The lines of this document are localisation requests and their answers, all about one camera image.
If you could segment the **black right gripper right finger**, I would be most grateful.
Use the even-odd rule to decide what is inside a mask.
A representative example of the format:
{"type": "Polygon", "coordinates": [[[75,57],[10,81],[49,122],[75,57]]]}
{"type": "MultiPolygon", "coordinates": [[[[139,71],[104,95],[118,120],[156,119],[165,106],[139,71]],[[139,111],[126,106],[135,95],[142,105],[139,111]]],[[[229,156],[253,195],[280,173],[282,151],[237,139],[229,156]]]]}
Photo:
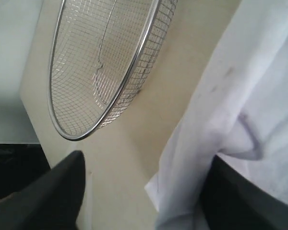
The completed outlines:
{"type": "Polygon", "coordinates": [[[213,158],[200,194],[211,230],[288,230],[288,205],[213,158]]]}

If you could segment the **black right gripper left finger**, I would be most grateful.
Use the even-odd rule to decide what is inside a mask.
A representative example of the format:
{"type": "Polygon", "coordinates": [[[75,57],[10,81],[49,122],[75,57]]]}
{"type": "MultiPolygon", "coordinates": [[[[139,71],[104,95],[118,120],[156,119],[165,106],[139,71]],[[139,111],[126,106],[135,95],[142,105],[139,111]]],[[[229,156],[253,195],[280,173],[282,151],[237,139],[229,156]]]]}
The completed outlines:
{"type": "Polygon", "coordinates": [[[75,150],[24,190],[0,202],[0,230],[75,230],[84,191],[84,154],[75,150]]]}

